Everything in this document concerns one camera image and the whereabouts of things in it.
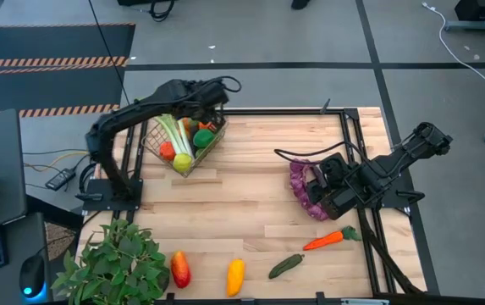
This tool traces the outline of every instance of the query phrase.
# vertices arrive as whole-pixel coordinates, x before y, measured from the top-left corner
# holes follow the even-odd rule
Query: person's foot
[[[291,8],[296,10],[303,9],[306,7],[306,5],[308,5],[309,2],[310,0],[293,0],[291,3]]]

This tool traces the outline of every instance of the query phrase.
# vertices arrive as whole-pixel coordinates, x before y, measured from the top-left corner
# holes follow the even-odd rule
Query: wooden table
[[[380,109],[359,108],[359,114],[368,157],[388,154]],[[316,291],[326,297],[370,297],[362,242],[343,241],[305,252],[300,266],[277,279],[267,277],[274,265],[301,253],[316,237],[346,225],[360,232],[354,210],[336,221],[309,217],[289,188],[288,162],[273,153],[274,148],[308,153],[342,141],[337,116],[257,115],[228,120],[224,139],[187,179],[167,169],[150,152],[144,155],[143,202],[135,223],[152,228],[152,237],[168,258],[174,251],[185,251],[193,276],[185,289],[171,281],[168,291],[178,299],[226,298],[228,264],[242,258],[245,282],[237,297],[315,297]],[[125,137],[125,132],[118,134],[114,144],[118,161]],[[426,289],[410,221],[393,209],[384,209],[381,215],[391,256],[416,286]],[[90,233],[101,230],[99,225],[108,224],[111,218],[112,212],[102,212],[83,229],[79,253]],[[380,262],[377,267],[385,291]]]

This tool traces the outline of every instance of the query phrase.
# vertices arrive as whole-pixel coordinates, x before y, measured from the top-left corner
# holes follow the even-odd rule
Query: floor mat
[[[105,24],[101,29],[116,62],[123,64],[135,25]],[[0,67],[100,64],[107,57],[96,25],[0,26]]]
[[[0,111],[23,117],[105,112],[118,107],[121,91],[113,66],[0,70]]]
[[[20,116],[117,108],[134,24],[0,26],[0,111]]]

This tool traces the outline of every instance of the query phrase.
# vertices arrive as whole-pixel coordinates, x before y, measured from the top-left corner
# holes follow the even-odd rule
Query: green plant
[[[98,305],[140,305],[158,299],[168,285],[169,270],[150,229],[139,230],[127,220],[101,225],[93,232],[77,264],[67,251],[65,272],[58,273],[52,289],[69,294],[70,305],[91,300]],[[96,233],[103,241],[91,242]]]

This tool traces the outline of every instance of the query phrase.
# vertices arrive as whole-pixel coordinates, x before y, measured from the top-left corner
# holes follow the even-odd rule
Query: striped tape
[[[84,58],[6,58],[0,59],[0,67],[37,67],[37,66],[78,66],[78,65],[97,65],[102,64],[125,67],[128,59],[125,56],[113,56],[112,60],[108,56],[84,57]]]
[[[22,109],[19,111],[20,118],[35,118],[53,115],[69,114],[100,114],[106,113],[113,109],[118,109],[118,104],[91,105],[91,106],[69,106],[59,108],[38,108]]]
[[[114,22],[99,24],[100,26],[135,25],[133,22]],[[69,24],[69,25],[0,25],[0,28],[29,28],[29,27],[66,27],[66,26],[97,26],[97,24]]]
[[[0,70],[0,75],[63,71],[63,70],[73,70],[73,69],[93,69],[93,68],[105,68],[105,67],[112,67],[112,66],[113,66],[112,64],[87,64],[87,65],[62,66],[62,67],[51,67],[51,68],[8,69],[8,70]]]

